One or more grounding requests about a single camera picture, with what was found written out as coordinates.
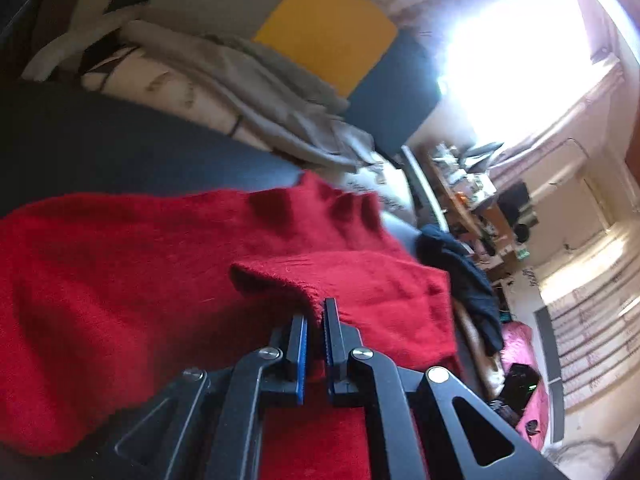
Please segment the grey hoodie garment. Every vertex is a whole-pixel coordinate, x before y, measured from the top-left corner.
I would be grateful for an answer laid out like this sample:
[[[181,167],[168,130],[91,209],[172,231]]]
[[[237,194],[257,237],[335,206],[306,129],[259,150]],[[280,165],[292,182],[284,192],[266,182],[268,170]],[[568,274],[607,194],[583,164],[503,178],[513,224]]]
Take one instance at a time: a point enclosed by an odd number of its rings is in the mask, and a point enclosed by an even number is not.
[[[140,20],[122,26],[120,38],[216,93],[278,152],[348,172],[374,163],[369,133],[304,99],[242,51]]]

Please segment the cream patterned pillow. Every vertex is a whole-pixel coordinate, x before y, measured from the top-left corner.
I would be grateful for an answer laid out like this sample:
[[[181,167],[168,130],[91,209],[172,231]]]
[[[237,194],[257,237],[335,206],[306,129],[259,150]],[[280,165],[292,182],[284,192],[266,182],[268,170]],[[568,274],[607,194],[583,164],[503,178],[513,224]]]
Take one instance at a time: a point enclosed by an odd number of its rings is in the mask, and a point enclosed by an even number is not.
[[[265,152],[242,115],[188,76],[151,58],[144,49],[122,48],[81,76],[82,86],[106,96],[152,107],[215,130]]]

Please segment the pink cloth on floor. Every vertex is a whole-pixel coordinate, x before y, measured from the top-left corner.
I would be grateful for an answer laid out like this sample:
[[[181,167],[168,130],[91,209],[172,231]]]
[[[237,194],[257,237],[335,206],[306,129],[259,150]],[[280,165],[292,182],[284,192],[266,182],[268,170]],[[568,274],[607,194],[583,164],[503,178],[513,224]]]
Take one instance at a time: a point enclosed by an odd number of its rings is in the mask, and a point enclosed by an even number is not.
[[[535,450],[544,447],[549,428],[549,396],[533,347],[532,329],[521,322],[502,326],[500,353],[504,382],[489,405]]]

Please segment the black monitor screen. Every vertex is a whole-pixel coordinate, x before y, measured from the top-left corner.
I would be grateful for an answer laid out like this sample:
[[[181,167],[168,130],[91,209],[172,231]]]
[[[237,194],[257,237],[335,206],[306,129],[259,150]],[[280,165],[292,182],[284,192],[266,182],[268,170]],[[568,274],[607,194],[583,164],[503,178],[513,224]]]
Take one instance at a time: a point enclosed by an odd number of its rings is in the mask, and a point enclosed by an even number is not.
[[[501,192],[497,198],[498,207],[509,226],[515,226],[518,223],[521,212],[528,203],[529,192],[523,181],[516,182]]]

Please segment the dark navy garment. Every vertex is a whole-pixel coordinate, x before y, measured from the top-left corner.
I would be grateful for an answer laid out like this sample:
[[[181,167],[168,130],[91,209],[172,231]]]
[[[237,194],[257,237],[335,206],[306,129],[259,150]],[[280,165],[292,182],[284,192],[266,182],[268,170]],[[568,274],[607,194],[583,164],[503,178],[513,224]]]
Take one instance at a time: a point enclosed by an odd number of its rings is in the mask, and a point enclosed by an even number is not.
[[[465,246],[450,233],[428,224],[416,242],[420,263],[449,274],[451,295],[470,316],[488,356],[504,347],[499,304],[485,272],[472,261]]]

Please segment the wooden side desk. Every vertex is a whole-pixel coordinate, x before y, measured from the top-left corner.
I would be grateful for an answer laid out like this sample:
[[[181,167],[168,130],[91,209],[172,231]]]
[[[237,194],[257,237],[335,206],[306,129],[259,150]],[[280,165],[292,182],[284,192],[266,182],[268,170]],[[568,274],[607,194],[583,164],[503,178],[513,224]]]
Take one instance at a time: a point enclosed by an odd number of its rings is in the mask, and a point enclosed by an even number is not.
[[[493,281],[506,278],[516,264],[516,241],[497,203],[486,172],[469,172],[457,150],[438,144],[426,156],[425,173],[442,206],[451,234],[472,250],[472,259]]]

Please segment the colour block sofa cushion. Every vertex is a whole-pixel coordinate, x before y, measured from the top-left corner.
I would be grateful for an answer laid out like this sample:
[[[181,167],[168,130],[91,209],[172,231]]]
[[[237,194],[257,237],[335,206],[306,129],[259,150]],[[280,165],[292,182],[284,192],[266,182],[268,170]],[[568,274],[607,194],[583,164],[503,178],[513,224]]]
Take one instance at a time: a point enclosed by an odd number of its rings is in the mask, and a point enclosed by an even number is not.
[[[222,32],[275,50],[348,99],[345,119],[396,157],[440,100],[427,50],[370,0],[111,0],[158,24]]]

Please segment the red knit sweater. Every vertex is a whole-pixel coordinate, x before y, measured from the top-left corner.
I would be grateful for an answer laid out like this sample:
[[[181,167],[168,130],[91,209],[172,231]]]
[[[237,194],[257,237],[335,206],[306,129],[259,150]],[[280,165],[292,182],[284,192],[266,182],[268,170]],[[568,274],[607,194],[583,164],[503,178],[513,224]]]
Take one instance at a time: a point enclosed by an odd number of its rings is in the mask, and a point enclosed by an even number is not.
[[[365,479],[360,411],[322,386],[323,301],[413,370],[457,367],[445,272],[383,228],[378,200],[304,174],[292,188],[182,197],[73,194],[1,222],[1,440],[71,450],[191,366],[219,370],[295,313],[308,396],[271,411],[265,479]]]

